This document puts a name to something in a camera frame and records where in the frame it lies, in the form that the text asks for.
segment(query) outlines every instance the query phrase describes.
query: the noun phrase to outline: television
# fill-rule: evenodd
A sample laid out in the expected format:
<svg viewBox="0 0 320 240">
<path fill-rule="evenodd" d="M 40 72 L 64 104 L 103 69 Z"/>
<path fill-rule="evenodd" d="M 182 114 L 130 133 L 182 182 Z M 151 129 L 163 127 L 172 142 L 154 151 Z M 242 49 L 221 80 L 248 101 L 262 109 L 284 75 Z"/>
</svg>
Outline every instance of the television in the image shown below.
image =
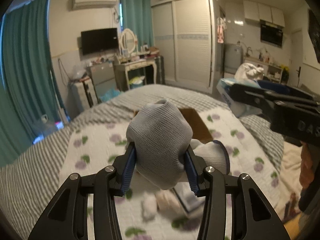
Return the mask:
<svg viewBox="0 0 320 240">
<path fill-rule="evenodd" d="M 83 55 L 108 49 L 118 49 L 117 28 L 81 32 L 81 44 Z"/>
</svg>

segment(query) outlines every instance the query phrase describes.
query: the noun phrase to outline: air conditioner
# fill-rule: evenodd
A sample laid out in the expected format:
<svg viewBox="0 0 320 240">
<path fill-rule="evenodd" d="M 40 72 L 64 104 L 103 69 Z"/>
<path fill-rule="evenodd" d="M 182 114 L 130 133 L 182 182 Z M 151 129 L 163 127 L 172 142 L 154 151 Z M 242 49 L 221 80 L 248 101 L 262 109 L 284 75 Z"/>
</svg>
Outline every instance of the air conditioner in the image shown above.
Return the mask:
<svg viewBox="0 0 320 240">
<path fill-rule="evenodd" d="M 72 9 L 113 7 L 118 0 L 72 0 Z"/>
</svg>

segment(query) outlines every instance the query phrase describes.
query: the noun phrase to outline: curtain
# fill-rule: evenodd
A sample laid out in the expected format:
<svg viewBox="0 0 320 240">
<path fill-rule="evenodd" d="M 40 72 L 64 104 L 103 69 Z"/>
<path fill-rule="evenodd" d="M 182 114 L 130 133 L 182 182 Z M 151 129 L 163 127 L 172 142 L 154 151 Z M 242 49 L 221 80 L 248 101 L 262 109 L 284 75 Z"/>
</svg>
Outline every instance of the curtain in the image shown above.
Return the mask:
<svg viewBox="0 0 320 240">
<path fill-rule="evenodd" d="M 137 35 L 138 49 L 145 43 L 153 46 L 153 28 L 150 0 L 120 0 L 122 4 L 123 27 Z"/>
<path fill-rule="evenodd" d="M 59 121 L 49 50 L 49 0 L 33 0 L 4 18 L 5 91 L 29 138 L 39 135 L 39 120 Z"/>
<path fill-rule="evenodd" d="M 12 163 L 32 145 L 31 138 L 22 125 L 8 93 L 4 89 L 3 62 L 0 54 L 0 167 Z"/>
</svg>

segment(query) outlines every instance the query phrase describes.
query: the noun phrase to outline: blue gripper pad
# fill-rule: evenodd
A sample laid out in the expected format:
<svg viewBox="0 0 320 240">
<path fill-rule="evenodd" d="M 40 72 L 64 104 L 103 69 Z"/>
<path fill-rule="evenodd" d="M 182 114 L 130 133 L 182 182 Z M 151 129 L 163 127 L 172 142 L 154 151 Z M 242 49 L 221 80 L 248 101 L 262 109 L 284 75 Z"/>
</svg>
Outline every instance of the blue gripper pad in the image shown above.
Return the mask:
<svg viewBox="0 0 320 240">
<path fill-rule="evenodd" d="M 129 154 L 128 161 L 122 173 L 121 191 L 123 194 L 125 194 L 126 191 L 129 189 L 136 162 L 137 162 L 137 154 L 136 154 L 136 148 L 134 147 L 132 148 L 132 151 Z"/>
<path fill-rule="evenodd" d="M 186 151 L 186 154 L 184 155 L 184 169 L 187 173 L 190 189 L 197 195 L 199 192 L 197 173 L 188 151 Z"/>
</svg>

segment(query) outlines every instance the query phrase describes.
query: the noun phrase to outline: wardrobe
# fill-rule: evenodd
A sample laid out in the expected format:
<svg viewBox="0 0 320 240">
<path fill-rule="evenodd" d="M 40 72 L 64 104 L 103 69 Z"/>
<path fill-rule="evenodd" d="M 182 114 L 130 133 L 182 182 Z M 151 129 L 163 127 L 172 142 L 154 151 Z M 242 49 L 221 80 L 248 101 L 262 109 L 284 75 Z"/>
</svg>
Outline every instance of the wardrobe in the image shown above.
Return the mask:
<svg viewBox="0 0 320 240">
<path fill-rule="evenodd" d="M 155 46 L 167 85 L 211 94 L 220 76 L 217 0 L 163 0 L 152 6 Z"/>
</svg>

